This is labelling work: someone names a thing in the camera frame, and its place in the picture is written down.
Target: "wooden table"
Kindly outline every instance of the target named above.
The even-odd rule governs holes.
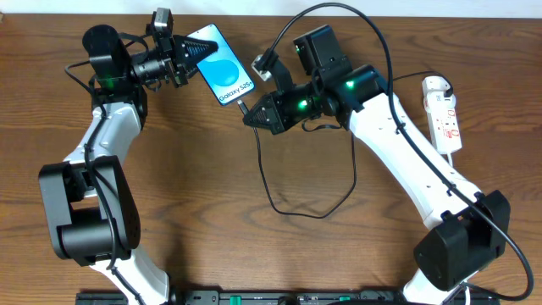
[[[86,60],[85,31],[109,24],[142,34],[151,15],[5,15],[0,24],[0,303],[73,304],[81,290],[113,285],[53,253],[37,174],[79,143],[90,116],[87,93],[64,74]],[[287,17],[175,16],[174,33],[215,23],[248,67]],[[464,148],[456,168],[512,204],[510,233],[542,281],[542,20],[375,18],[390,45],[395,75],[436,69],[455,87]],[[305,18],[279,44],[294,80],[307,81],[292,39],[329,23],[354,66],[385,72],[376,35],[355,18]],[[91,70],[75,72],[86,80]],[[395,92],[427,135],[418,79]],[[249,106],[272,83],[259,79]],[[417,266],[412,249],[427,230],[382,163],[357,143],[357,188],[326,220],[276,214],[257,169],[252,130],[235,105],[221,108],[200,75],[175,90],[149,93],[145,130],[124,172],[141,216],[142,238],[158,267],[181,287],[224,290],[357,290],[402,286]],[[351,185],[349,134],[280,136],[261,132],[263,166],[279,208],[322,213]],[[473,281],[523,291],[510,247]],[[523,304],[542,302],[542,291]]]

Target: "white wall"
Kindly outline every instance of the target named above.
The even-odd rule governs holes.
[[[542,18],[542,0],[340,0],[369,16]],[[157,7],[174,14],[294,15],[317,0],[0,0],[9,13],[149,14]],[[318,15],[348,15],[324,8]]]

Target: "blue water drop graphic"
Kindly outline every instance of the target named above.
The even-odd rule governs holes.
[[[239,69],[230,60],[221,59],[213,62],[202,61],[200,70],[204,70],[208,82],[218,86],[231,86],[239,79]]]

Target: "smartphone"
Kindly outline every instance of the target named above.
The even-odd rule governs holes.
[[[220,105],[232,103],[256,88],[216,25],[208,25],[188,37],[218,43],[218,51],[203,59],[197,68]]]

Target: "white power strip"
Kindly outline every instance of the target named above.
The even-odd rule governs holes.
[[[448,155],[461,149],[461,136],[456,116],[456,96],[445,97],[450,85],[440,76],[426,77],[422,82],[423,106],[429,120],[431,143],[440,154]]]

